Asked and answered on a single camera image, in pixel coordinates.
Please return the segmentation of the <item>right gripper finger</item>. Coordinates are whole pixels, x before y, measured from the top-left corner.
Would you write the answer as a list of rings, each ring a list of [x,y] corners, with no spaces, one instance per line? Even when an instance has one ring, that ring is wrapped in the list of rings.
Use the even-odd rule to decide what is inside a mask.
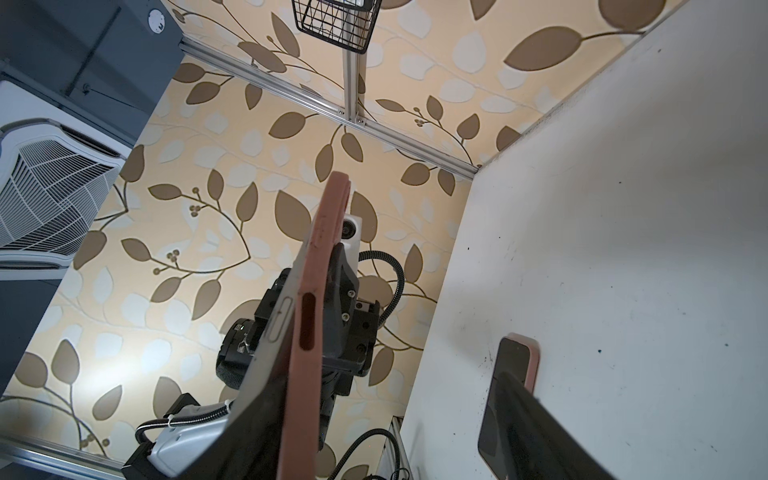
[[[530,470],[525,479],[610,479],[601,466],[533,397],[523,401]]]

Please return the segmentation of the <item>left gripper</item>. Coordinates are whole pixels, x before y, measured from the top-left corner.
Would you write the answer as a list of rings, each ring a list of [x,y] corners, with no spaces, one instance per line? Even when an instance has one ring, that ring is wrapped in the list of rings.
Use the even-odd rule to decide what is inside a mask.
[[[216,375],[227,387],[240,388],[290,272],[284,269],[264,297],[245,307],[226,329],[216,359]],[[359,285],[347,261],[334,253],[323,306],[322,420],[331,418],[338,396],[350,393],[353,379],[367,375],[371,368],[372,350],[381,326],[381,303],[360,299]]]

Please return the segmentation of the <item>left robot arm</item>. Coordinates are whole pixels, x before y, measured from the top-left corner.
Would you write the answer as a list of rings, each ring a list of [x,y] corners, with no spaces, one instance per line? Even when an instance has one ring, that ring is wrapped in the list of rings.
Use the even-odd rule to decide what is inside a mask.
[[[336,314],[339,321],[334,324],[334,334],[324,335],[331,346],[323,353],[321,442],[326,438],[336,398],[350,394],[354,378],[370,373],[377,330],[394,312],[407,283],[401,263],[386,252],[363,251],[358,259],[389,264],[396,275],[396,289],[389,300],[369,302],[352,288],[349,262],[331,268],[331,278],[339,281],[329,285],[331,295],[326,298],[324,314]],[[237,319],[227,330],[216,359],[216,375],[227,387],[240,389],[290,272],[289,268],[283,269],[249,316]],[[164,416],[137,428],[139,447],[123,466],[124,476],[169,479],[181,473],[219,437],[227,416],[223,402],[202,406],[188,393],[179,395]]]

